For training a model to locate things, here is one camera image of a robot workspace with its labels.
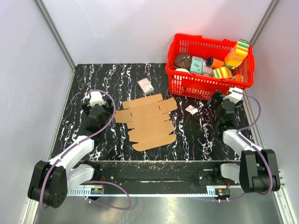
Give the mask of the brown cardboard box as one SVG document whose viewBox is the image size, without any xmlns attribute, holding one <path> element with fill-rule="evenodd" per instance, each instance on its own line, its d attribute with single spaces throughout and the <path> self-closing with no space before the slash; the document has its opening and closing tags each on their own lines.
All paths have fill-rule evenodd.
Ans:
<svg viewBox="0 0 299 224">
<path fill-rule="evenodd" d="M 135 151 L 146 151 L 169 145 L 176 140 L 170 112 L 178 108 L 174 98 L 163 99 L 162 94 L 138 98 L 122 103 L 116 111 L 115 122 L 127 125 L 129 141 Z"/>
</svg>

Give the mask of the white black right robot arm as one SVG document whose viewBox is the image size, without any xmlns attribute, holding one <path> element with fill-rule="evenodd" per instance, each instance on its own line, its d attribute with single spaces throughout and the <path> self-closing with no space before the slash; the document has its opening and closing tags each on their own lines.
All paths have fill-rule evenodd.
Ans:
<svg viewBox="0 0 299 224">
<path fill-rule="evenodd" d="M 240 184 L 244 193 L 265 195 L 281 187 L 277 157 L 272 149 L 263 149 L 247 139 L 242 134 L 244 128 L 236 128 L 236 110 L 243 104 L 244 96 L 241 89 L 230 88 L 228 95 L 217 90 L 208 101 L 208 105 L 217 109 L 215 136 L 240 156 L 240 164 L 223 163 L 212 178 L 219 185 L 230 179 Z"/>
</svg>

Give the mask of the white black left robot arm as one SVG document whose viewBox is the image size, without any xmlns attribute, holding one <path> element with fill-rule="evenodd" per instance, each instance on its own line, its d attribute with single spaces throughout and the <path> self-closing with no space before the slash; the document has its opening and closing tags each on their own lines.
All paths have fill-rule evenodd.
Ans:
<svg viewBox="0 0 299 224">
<path fill-rule="evenodd" d="M 79 136 L 58 156 L 36 163 L 28 188 L 29 199 L 58 208 L 73 188 L 86 181 L 93 185 L 100 182 L 100 165 L 83 158 L 103 140 L 102 131 L 112 118 L 113 102 L 107 98 L 91 100 L 81 107 L 84 122 Z"/>
</svg>

